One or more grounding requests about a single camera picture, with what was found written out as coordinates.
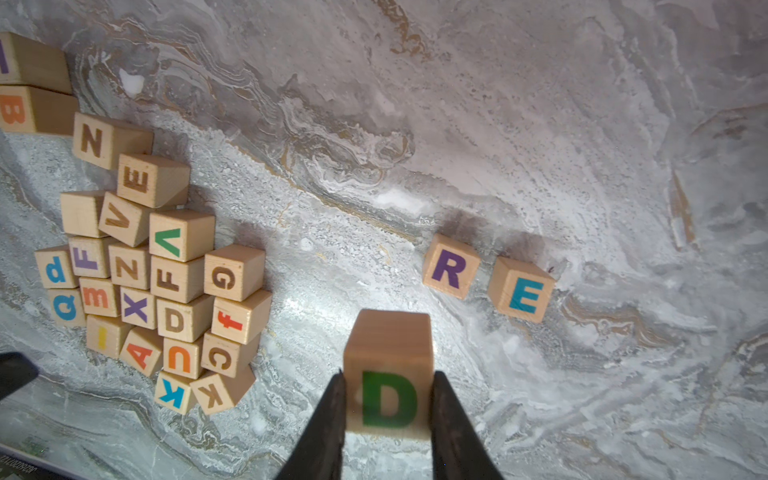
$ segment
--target block stack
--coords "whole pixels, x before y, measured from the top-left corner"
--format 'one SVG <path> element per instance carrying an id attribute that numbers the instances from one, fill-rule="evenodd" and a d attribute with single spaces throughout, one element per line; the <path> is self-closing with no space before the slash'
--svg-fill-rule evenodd
<path id="1" fill-rule="evenodd" d="M 248 365 L 269 320 L 264 251 L 214 250 L 214 215 L 179 208 L 190 168 L 150 155 L 149 130 L 77 112 L 62 52 L 0 33 L 0 84 L 4 131 L 74 135 L 76 157 L 118 172 L 116 191 L 62 193 L 68 243 L 35 252 L 56 323 L 85 326 L 89 349 L 146 376 L 160 371 L 162 406 L 233 408 L 256 380 Z"/>
<path id="2" fill-rule="evenodd" d="M 0 31 L 0 127 L 23 134 L 72 135 L 72 96 L 64 52 Z"/>

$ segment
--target blue letter k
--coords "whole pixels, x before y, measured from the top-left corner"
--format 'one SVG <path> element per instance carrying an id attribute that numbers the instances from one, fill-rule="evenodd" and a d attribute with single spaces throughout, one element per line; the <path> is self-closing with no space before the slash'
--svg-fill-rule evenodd
<path id="1" fill-rule="evenodd" d="M 165 395 L 161 396 L 160 400 L 163 402 L 170 402 L 173 400 L 174 407 L 180 409 L 181 401 L 184 400 L 184 387 L 179 387 L 176 389 L 176 392 L 174 392 L 170 388 L 170 382 L 168 382 L 166 379 L 163 379 L 163 387 L 165 387 Z"/>

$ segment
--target pile of letter blocks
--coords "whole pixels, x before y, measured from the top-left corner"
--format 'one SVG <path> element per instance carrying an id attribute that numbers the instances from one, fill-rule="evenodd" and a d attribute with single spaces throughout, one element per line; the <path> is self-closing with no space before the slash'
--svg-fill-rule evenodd
<path id="1" fill-rule="evenodd" d="M 116 191 L 61 194 L 65 245 L 35 252 L 53 317 L 86 327 L 86 345 L 146 376 L 179 413 L 233 408 L 270 315 L 265 253 L 214 250 L 216 218 L 180 208 L 190 168 L 152 152 L 154 134 L 78 112 L 64 54 L 0 33 L 0 126 L 74 136 L 73 154 L 117 170 Z"/>
<path id="2" fill-rule="evenodd" d="M 61 195 L 72 237 L 35 254 L 56 321 L 86 326 L 88 348 L 146 376 L 162 369 L 163 406 L 186 413 L 199 402 L 207 414 L 235 406 L 255 380 L 248 364 L 269 319 L 264 252 L 213 250 L 214 216 L 177 209 L 190 168 L 148 155 L 150 131 L 77 113 L 60 51 L 0 33 L 0 85 L 3 130 L 74 135 L 76 157 L 118 170 L 115 192 Z M 435 235 L 423 283 L 463 300 L 480 263 L 469 245 Z M 537 266 L 498 257 L 488 296 L 499 312 L 540 323 L 553 288 Z M 429 315 L 361 311 L 344 376 L 349 430 L 429 438 Z"/>

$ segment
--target orange letter b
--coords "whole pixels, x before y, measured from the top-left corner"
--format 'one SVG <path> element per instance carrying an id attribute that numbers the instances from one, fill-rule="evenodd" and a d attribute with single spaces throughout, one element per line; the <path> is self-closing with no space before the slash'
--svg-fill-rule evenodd
<path id="1" fill-rule="evenodd" d="M 0 95 L 0 111 L 6 124 L 23 124 L 27 118 L 24 113 L 24 99 L 19 95 Z"/>

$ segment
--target purple letter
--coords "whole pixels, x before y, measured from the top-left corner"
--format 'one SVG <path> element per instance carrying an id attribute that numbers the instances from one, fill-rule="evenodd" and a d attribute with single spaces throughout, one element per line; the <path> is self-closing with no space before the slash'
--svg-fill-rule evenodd
<path id="1" fill-rule="evenodd" d="M 7 74 L 8 73 L 8 62 L 5 61 L 5 50 L 3 49 L 5 46 L 0 42 L 0 73 Z"/>
<path id="2" fill-rule="evenodd" d="M 143 298 L 138 302 L 134 302 L 128 295 L 123 293 L 123 300 L 128 304 L 125 307 L 125 313 L 123 313 L 124 318 L 135 313 L 136 315 L 139 315 L 139 318 L 145 323 L 147 322 L 147 314 L 144 313 L 144 308 L 147 306 L 147 299 Z"/>
<path id="3" fill-rule="evenodd" d="M 82 252 L 82 257 L 78 258 L 78 251 Z M 87 250 L 79 250 L 78 248 L 72 249 L 72 256 L 74 257 L 74 265 L 77 268 L 87 268 L 89 270 L 98 270 L 98 263 L 88 259 Z"/>
<path id="4" fill-rule="evenodd" d="M 453 260 L 455 265 L 448 265 L 448 261 Z M 447 250 L 440 252 L 440 258 L 437 259 L 437 265 L 435 265 L 435 272 L 432 274 L 432 279 L 441 281 L 442 274 L 445 272 L 448 274 L 448 284 L 453 288 L 458 288 L 458 275 L 464 271 L 467 267 L 467 260 L 464 257 Z"/>

